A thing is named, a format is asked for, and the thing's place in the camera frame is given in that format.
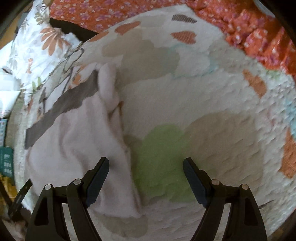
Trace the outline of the white small garment grey band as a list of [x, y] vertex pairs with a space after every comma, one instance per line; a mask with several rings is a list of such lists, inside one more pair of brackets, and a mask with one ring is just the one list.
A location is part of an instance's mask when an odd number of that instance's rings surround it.
[[132, 181], [130, 150], [123, 140], [116, 68], [111, 64], [77, 66], [40, 99], [43, 116], [26, 131], [25, 174], [39, 195], [46, 184], [68, 185], [95, 167], [110, 168], [92, 210], [121, 218], [140, 216]]

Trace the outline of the yellow striped garment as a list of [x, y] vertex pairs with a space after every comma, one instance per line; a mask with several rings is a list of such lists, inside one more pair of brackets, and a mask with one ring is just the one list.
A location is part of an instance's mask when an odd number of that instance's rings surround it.
[[6, 197], [11, 200], [11, 203], [13, 203], [13, 201], [15, 200], [17, 190], [14, 181], [9, 177], [1, 175], [1, 190], [4, 190], [6, 192], [5, 195], [1, 193], [1, 218], [4, 220], [9, 220], [9, 205], [6, 203]]

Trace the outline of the teal printed package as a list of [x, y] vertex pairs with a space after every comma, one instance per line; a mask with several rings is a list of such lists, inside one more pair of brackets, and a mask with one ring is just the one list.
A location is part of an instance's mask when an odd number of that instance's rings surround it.
[[14, 161], [13, 156], [14, 152], [13, 149], [10, 147], [4, 146], [4, 139], [6, 135], [6, 119], [1, 119], [1, 174], [4, 177], [11, 178], [14, 180]]

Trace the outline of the heart patterned quilted bedspread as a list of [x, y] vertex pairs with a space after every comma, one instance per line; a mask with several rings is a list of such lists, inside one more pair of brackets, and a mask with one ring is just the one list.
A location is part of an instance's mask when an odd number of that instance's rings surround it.
[[40, 102], [77, 66], [111, 64], [123, 140], [130, 151], [138, 218], [90, 215], [104, 240], [190, 240], [204, 214], [183, 173], [191, 157], [225, 185], [247, 184], [268, 240], [295, 210], [295, 83], [228, 45], [204, 20], [175, 22], [184, 6], [140, 14], [69, 51], [22, 113], [16, 183], [26, 131]]

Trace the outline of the white floral pillow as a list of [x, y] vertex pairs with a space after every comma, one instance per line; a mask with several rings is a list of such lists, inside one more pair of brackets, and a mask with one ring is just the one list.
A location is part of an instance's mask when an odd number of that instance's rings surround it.
[[81, 43], [49, 20], [49, 7], [34, 1], [15, 38], [1, 49], [1, 118], [10, 114], [20, 93], [29, 103], [66, 53]]

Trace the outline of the red floral blanket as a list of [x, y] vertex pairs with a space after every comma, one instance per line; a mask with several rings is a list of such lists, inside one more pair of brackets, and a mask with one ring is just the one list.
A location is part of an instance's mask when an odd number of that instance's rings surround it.
[[198, 19], [219, 28], [226, 42], [259, 61], [268, 70], [295, 76], [295, 45], [275, 17], [254, 1], [53, 1], [50, 17], [101, 33], [124, 20], [154, 10], [184, 6], [172, 21], [196, 23]]

